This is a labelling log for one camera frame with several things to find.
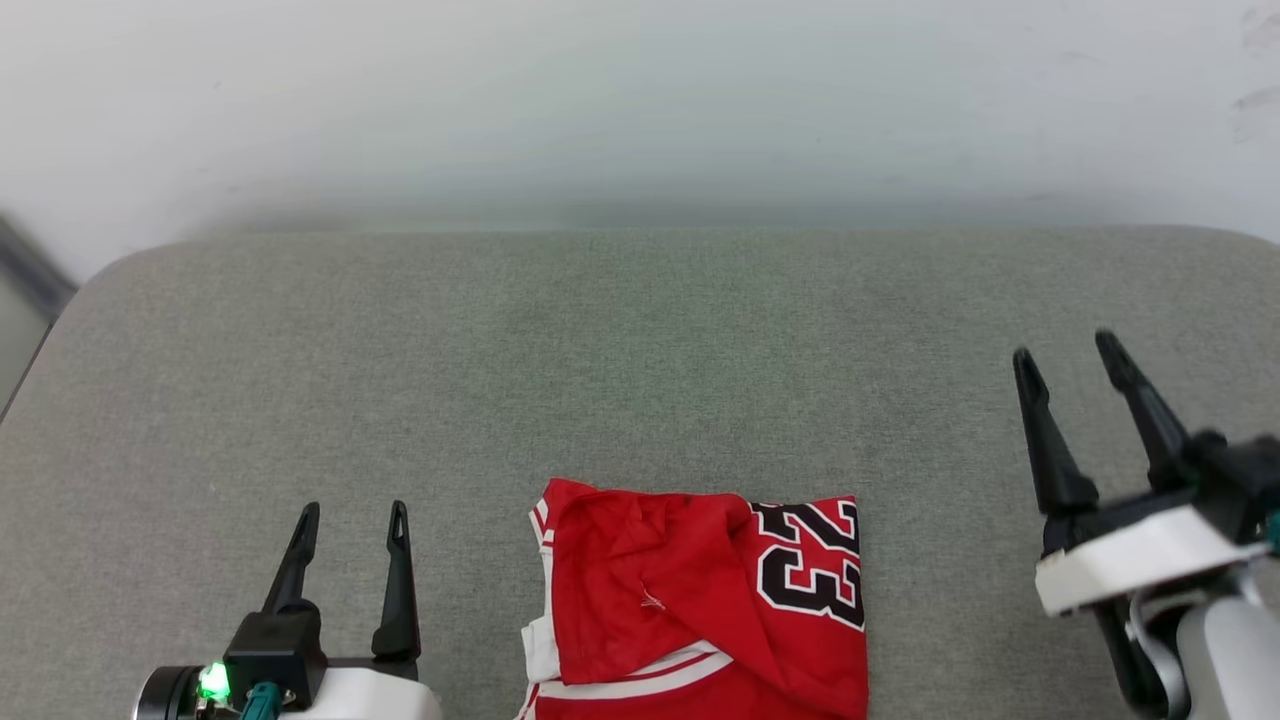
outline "printed number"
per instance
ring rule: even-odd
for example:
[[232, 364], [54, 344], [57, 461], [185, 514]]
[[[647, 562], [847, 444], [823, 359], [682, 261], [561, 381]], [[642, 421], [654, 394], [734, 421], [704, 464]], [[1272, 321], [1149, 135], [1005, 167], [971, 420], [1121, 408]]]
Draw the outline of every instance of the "printed number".
[[[760, 534], [799, 544], [800, 533], [808, 532], [824, 548], [841, 555], [838, 575], [817, 568], [806, 573], [799, 547], [773, 544], [760, 555], [756, 589], [778, 610], [820, 615], [861, 630], [863, 583], [854, 562], [858, 559], [858, 507], [847, 501], [838, 505], [840, 520], [847, 520], [847, 529], [813, 505], [751, 505], [759, 518]], [[803, 579], [792, 582], [792, 578]]]

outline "basketball jersey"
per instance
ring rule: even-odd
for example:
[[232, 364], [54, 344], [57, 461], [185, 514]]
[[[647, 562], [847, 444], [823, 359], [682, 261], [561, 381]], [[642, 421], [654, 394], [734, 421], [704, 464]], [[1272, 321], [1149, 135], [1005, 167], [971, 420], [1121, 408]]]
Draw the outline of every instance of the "basketball jersey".
[[596, 491], [530, 514], [547, 583], [521, 720], [864, 720], [858, 507]]

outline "white stripe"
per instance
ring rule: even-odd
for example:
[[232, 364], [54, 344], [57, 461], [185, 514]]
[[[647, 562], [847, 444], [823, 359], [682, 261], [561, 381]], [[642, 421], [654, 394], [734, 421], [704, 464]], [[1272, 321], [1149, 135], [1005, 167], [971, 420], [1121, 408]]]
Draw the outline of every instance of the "white stripe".
[[541, 543], [543, 528], [538, 524], [538, 516], [534, 515], [532, 511], [529, 512], [529, 523], [534, 527], [534, 537], [538, 538], [539, 543]]
[[534, 694], [534, 688], [536, 687], [538, 685], [529, 685], [525, 688], [525, 702], [520, 703], [520, 715], [516, 715], [516, 720], [532, 720], [534, 707], [538, 706], [538, 703], [535, 702], [530, 705], [529, 698]]
[[667, 667], [675, 667], [681, 662], [689, 662], [690, 660], [698, 657], [699, 655], [708, 655], [712, 652], [719, 652], [719, 648], [707, 641], [698, 641], [694, 644], [682, 647], [676, 652], [672, 652], [671, 655], [663, 657], [662, 660], [652, 662], [636, 670], [635, 673], [631, 673], [627, 676], [630, 678], [631, 675], [648, 675], [650, 673], [658, 673], [666, 670]]
[[623, 697], [658, 694], [709, 678], [727, 667], [730, 662], [733, 662], [733, 659], [723, 652], [717, 652], [708, 655], [705, 660], [694, 662], [689, 667], [681, 667], [675, 673], [644, 680], [622, 680], [590, 685], [566, 685], [559, 682], [541, 683], [539, 696], [561, 700], [618, 700]]
[[550, 552], [544, 552], [539, 557], [543, 559], [543, 615], [552, 616], [552, 557]]

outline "gray upholstered bench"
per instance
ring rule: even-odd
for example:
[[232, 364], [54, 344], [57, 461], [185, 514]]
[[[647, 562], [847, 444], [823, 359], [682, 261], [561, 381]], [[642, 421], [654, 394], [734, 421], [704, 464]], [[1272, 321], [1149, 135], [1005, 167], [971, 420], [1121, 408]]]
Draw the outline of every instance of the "gray upholstered bench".
[[[1280, 429], [1280, 249], [1189, 228], [268, 237], [83, 288], [0, 424], [0, 715], [124, 716], [216, 656], [291, 524], [330, 653], [378, 624], [410, 507], [424, 676], [512, 716], [547, 478], [753, 500], [855, 493], [872, 715], [1126, 717], [1089, 619], [1032, 584], [1010, 354], [1103, 492], [1144, 459], [1092, 333], [1190, 425]], [[1267, 578], [1274, 591], [1274, 578]]]

